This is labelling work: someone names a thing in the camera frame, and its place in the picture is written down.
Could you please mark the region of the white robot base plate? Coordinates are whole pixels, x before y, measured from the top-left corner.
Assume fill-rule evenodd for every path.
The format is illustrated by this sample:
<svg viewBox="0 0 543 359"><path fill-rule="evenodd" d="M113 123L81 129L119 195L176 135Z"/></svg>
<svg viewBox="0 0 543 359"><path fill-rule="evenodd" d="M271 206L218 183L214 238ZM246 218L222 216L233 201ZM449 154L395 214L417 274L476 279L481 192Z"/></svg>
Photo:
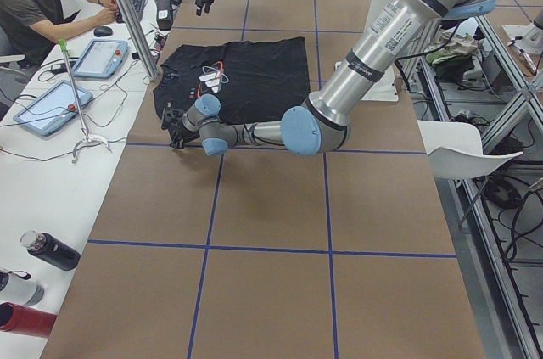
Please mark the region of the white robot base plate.
<svg viewBox="0 0 543 359"><path fill-rule="evenodd" d="M397 19L390 0L371 0L361 39L348 52L327 82L337 88L341 98L355 100L390 100L395 56L384 47L384 38L391 32L391 24Z"/></svg>

